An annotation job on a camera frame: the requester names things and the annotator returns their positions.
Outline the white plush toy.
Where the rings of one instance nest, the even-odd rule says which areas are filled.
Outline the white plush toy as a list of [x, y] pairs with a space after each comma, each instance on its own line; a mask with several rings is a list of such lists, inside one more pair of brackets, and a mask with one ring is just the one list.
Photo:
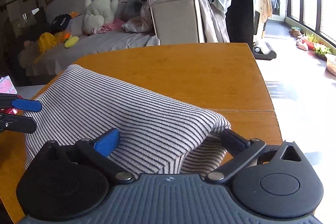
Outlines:
[[85, 0], [84, 33], [93, 34], [103, 25], [113, 23], [117, 8], [118, 0]]

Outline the pink basin on floor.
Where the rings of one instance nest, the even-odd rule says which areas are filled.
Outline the pink basin on floor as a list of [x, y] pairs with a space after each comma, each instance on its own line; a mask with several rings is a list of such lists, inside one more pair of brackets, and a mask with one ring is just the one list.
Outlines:
[[334, 76], [336, 76], [336, 55], [327, 53], [326, 57], [326, 69]]

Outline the yellow green plush toy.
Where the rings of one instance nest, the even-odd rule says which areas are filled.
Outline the yellow green plush toy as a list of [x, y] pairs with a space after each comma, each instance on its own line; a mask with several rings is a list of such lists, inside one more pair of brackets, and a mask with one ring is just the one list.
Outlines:
[[72, 36], [64, 43], [64, 47], [65, 48], [73, 47], [78, 41], [79, 41], [78, 36]]

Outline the striped grey knit garment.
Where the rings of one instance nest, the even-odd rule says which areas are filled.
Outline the striped grey knit garment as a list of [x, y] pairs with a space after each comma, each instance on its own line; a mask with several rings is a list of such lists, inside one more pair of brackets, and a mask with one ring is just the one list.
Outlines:
[[38, 101], [41, 111], [26, 112], [37, 123], [25, 136], [26, 164], [48, 140], [73, 145], [112, 128], [120, 132], [120, 142], [108, 158], [134, 175], [204, 176], [226, 154], [220, 133], [231, 125], [221, 114], [79, 65], [70, 65]]

